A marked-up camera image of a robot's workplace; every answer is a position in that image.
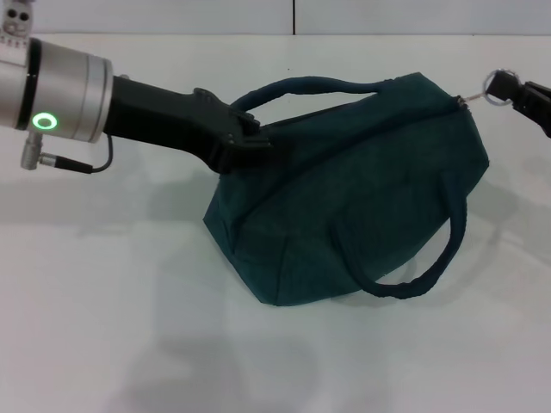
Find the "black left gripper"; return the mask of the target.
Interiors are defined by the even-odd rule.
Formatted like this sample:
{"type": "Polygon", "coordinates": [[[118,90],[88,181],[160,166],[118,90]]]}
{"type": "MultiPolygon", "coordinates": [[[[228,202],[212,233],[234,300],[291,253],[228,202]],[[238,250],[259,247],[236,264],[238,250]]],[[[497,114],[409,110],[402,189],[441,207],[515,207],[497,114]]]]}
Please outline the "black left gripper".
{"type": "Polygon", "coordinates": [[[187,152],[223,174],[269,162],[274,146],[249,137],[260,127],[252,114],[231,108],[205,89],[187,95],[115,77],[103,131],[187,152]]]}

